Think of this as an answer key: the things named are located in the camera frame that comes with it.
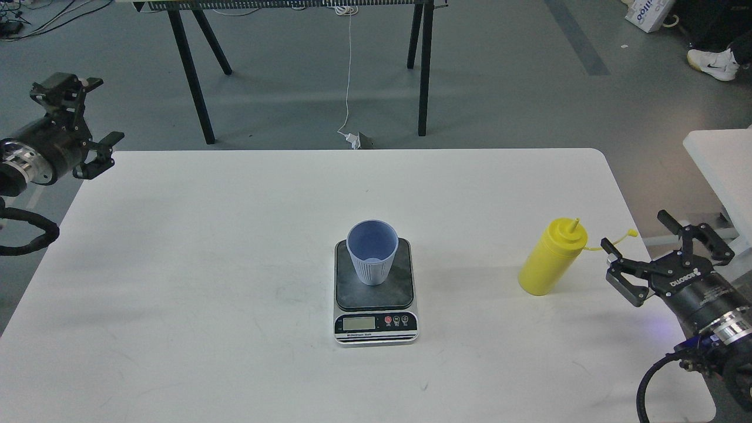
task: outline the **ribbed cup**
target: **ribbed cup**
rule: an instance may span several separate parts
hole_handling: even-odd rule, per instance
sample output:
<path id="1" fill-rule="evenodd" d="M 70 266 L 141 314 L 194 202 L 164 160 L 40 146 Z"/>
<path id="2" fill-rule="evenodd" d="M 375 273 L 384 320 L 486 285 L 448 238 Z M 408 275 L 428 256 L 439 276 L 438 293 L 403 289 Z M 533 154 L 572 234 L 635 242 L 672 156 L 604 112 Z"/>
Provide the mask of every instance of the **ribbed cup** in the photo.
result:
<path id="1" fill-rule="evenodd" d="M 387 280 L 397 253 L 397 232 L 382 221 L 363 221 L 347 234 L 347 251 L 358 279 L 366 285 Z"/>

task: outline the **table surface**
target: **table surface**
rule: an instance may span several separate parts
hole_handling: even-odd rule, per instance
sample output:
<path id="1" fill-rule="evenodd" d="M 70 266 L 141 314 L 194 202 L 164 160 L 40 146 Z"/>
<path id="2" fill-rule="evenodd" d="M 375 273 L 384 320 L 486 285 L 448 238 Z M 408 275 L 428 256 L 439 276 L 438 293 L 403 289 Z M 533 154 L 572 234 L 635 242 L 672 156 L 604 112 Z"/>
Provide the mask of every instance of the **table surface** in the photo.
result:
<path id="1" fill-rule="evenodd" d="M 634 222 L 590 149 L 116 152 L 85 181 L 0 338 L 4 421 L 635 421 L 684 338 L 585 251 L 551 294 L 517 272 L 548 222 Z M 334 249 L 358 221 L 412 246 L 421 333 L 342 348 Z M 639 239 L 619 245 L 648 260 Z M 654 421 L 707 421 L 667 366 Z"/>
<path id="2" fill-rule="evenodd" d="M 752 129 L 693 131 L 684 147 L 739 235 L 752 240 Z"/>

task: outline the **black table leg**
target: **black table leg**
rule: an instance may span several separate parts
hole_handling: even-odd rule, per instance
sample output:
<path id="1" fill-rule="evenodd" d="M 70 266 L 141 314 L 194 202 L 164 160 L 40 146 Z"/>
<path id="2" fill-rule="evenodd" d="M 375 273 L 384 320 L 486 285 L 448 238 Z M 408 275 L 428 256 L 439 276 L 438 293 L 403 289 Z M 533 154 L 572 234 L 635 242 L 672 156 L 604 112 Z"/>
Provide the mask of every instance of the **black table leg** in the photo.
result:
<path id="1" fill-rule="evenodd" d="M 418 108 L 418 136 L 426 135 L 428 119 L 428 81 L 431 75 L 431 35 L 433 33 L 434 3 L 425 5 L 423 14 L 423 46 L 420 52 L 420 107 Z"/>
<path id="2" fill-rule="evenodd" d="M 225 75 L 232 75 L 230 64 L 229 62 L 227 62 L 227 58 L 225 57 L 225 53 L 222 51 L 222 47 L 220 47 L 219 41 L 217 41 L 217 37 L 214 36 L 214 31 L 212 31 L 211 26 L 209 26 L 209 21 L 206 20 L 204 11 L 193 11 L 193 16 L 195 16 L 196 20 L 199 22 L 199 27 L 201 27 L 201 30 L 204 32 L 206 41 L 209 41 L 209 47 L 211 47 L 211 51 L 214 52 L 217 61 L 220 63 L 220 66 L 222 66 L 222 72 L 225 72 Z"/>
<path id="3" fill-rule="evenodd" d="M 413 12 L 413 29 L 410 32 L 410 49 L 408 50 L 408 69 L 415 66 L 415 51 L 418 48 L 418 34 L 420 33 L 420 18 L 423 17 L 423 5 L 415 5 Z"/>
<path id="4" fill-rule="evenodd" d="M 196 67 L 193 65 L 193 57 L 190 53 L 190 47 L 188 47 L 188 38 L 183 27 L 183 21 L 180 19 L 180 11 L 167 11 L 167 15 L 170 17 L 172 33 L 175 35 L 177 51 L 180 52 L 180 60 L 183 62 L 183 69 L 186 72 L 188 87 L 190 87 L 190 93 L 193 96 L 193 104 L 196 105 L 196 113 L 199 114 L 199 122 L 201 123 L 201 130 L 204 132 L 204 139 L 206 139 L 207 144 L 213 144 L 214 131 L 211 129 L 209 113 L 206 111 L 206 103 L 204 103 L 204 96 L 201 93 L 199 76 L 196 74 Z"/>

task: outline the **concrete floor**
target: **concrete floor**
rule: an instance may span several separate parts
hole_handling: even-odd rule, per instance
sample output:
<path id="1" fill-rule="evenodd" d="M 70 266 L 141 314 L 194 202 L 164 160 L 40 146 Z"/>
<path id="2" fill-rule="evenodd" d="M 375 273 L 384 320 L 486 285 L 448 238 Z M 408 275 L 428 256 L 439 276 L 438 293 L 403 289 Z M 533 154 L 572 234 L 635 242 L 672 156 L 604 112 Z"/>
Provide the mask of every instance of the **concrete floor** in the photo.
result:
<path id="1" fill-rule="evenodd" d="M 25 18 L 38 25 L 63 4 Z M 411 8 L 361 8 L 352 18 L 345 132 L 363 132 L 377 148 L 596 148 L 643 237 L 666 234 L 655 218 L 661 208 L 677 219 L 713 216 L 720 202 L 681 142 L 697 129 L 750 126 L 752 72 L 721 83 L 694 71 L 677 29 L 645 34 L 625 13 L 618 0 L 477 0 L 438 9 L 428 136 L 418 137 L 420 73 L 405 68 Z M 124 132 L 120 150 L 349 146 L 335 132 L 345 116 L 348 18 L 327 9 L 207 17 L 235 71 L 221 72 L 183 14 L 215 145 L 202 138 L 167 16 L 125 4 L 0 44 L 0 135 L 43 115 L 29 99 L 32 82 L 71 72 L 104 79 L 86 99 L 87 122 L 95 138 Z M 30 187 L 13 206 L 60 222 L 79 186 L 67 177 Z M 572 189 L 587 189 L 587 181 Z M 31 237 L 14 223 L 0 234 L 3 245 Z M 0 257 L 0 330 L 42 256 Z M 716 421 L 741 421 L 726 410 L 719 405 Z"/>

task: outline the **kitchen scale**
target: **kitchen scale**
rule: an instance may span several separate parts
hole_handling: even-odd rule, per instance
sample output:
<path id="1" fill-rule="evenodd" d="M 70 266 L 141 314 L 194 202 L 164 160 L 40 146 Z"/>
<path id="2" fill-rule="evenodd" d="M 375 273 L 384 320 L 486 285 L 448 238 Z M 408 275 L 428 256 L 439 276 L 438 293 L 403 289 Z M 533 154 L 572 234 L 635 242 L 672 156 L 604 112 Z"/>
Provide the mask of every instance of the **kitchen scale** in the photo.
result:
<path id="1" fill-rule="evenodd" d="M 334 337 L 344 346 L 412 343 L 418 314 L 410 244 L 400 238 L 387 280 L 366 285 L 358 279 L 345 241 L 334 256 Z"/>

